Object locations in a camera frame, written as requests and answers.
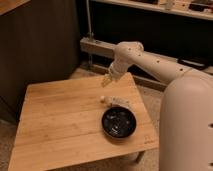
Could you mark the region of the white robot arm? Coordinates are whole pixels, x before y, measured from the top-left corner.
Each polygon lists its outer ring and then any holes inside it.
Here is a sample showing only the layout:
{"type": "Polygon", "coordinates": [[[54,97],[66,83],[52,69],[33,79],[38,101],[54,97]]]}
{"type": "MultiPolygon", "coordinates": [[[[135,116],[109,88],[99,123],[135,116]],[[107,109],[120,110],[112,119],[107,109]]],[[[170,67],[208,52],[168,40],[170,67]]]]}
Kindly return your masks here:
{"type": "Polygon", "coordinates": [[[114,46],[103,83],[136,65],[166,85],[159,121],[159,171],[213,171],[213,76],[144,52],[143,44],[114,46]]]}

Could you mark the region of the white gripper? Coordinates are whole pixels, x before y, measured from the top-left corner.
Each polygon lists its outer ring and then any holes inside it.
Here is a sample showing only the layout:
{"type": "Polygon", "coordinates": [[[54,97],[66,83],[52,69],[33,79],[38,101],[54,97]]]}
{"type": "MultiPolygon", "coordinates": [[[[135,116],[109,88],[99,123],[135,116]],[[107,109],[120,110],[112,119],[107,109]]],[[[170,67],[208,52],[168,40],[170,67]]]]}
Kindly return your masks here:
{"type": "Polygon", "coordinates": [[[112,80],[113,81],[118,81],[125,73],[125,68],[120,64],[116,62],[112,62],[109,66],[109,75],[105,75],[103,77],[101,86],[106,87],[109,85],[112,80]]]}

